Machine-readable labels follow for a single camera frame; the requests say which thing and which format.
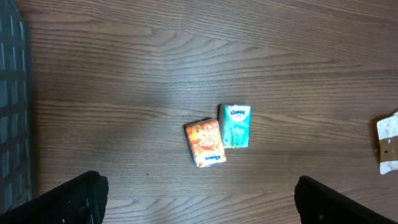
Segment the beige clear plastic pouch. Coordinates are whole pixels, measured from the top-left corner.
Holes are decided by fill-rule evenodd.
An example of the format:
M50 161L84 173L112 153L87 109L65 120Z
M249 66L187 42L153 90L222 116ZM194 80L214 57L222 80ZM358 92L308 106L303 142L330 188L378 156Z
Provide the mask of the beige clear plastic pouch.
M397 170L397 112L376 123L380 146L380 174Z

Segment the orange red tissue pack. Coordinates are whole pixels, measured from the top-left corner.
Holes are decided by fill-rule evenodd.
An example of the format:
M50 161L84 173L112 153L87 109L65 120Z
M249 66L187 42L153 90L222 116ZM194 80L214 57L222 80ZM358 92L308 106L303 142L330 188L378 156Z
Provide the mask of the orange red tissue pack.
M219 123L206 119L185 125L185 133L193 161L198 168L226 162Z

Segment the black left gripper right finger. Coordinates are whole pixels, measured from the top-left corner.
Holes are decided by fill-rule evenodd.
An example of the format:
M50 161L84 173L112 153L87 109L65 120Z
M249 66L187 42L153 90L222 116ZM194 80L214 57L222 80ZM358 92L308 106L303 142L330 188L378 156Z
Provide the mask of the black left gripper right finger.
M397 224L306 175L294 200L302 224Z

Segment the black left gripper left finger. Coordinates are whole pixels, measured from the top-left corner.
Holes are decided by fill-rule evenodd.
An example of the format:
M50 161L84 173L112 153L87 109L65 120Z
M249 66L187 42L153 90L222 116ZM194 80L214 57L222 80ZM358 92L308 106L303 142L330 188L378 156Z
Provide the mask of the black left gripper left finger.
M102 224L108 201L105 176L90 170L1 215L7 223Z

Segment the teal Kleenex tissue pack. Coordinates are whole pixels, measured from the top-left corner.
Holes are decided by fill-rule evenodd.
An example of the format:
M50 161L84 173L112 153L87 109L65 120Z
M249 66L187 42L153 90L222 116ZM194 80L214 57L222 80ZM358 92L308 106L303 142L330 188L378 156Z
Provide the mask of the teal Kleenex tissue pack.
M251 125L251 107L249 105L220 105L218 122L224 148L247 148L249 146Z

